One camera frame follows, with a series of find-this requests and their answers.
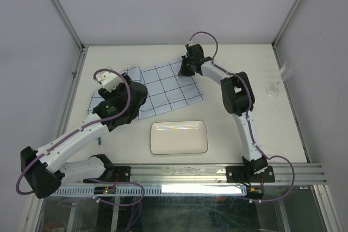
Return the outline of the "blue checkered cloth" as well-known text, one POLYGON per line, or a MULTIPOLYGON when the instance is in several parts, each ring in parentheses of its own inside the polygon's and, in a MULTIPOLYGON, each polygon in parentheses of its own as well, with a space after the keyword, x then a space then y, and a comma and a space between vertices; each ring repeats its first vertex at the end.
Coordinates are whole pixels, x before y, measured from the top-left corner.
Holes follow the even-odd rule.
POLYGON ((181 63, 181 58, 174 58, 157 65, 136 65, 121 71, 148 89, 148 98, 140 107, 137 119, 164 114, 203 100, 196 80, 178 75, 181 63))

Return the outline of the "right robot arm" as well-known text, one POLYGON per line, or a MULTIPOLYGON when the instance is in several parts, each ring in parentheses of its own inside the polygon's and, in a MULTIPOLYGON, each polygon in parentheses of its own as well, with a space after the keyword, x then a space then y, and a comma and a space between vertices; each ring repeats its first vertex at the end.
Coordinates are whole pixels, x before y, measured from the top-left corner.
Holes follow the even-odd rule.
POLYGON ((243 175, 248 181, 256 181, 268 167, 266 156, 258 149, 258 138, 253 121, 254 94, 245 72, 233 73, 218 65, 213 58, 206 57, 199 44, 185 45, 186 55, 178 75, 189 77, 199 74, 221 87, 225 110, 232 115, 243 148, 243 175))

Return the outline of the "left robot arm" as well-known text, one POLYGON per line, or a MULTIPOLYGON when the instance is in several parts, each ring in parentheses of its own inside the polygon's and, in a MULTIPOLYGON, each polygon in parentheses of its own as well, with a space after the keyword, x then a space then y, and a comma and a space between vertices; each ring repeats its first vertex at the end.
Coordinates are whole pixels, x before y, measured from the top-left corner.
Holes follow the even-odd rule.
POLYGON ((102 101, 76 127, 56 140, 33 149, 28 146, 20 153, 21 175, 39 199, 52 195, 63 184, 82 180, 87 183, 121 181, 115 165, 105 154, 87 160, 69 159, 93 140, 115 128, 130 124, 145 104, 147 87, 109 68, 97 70, 94 80, 101 85, 102 101))

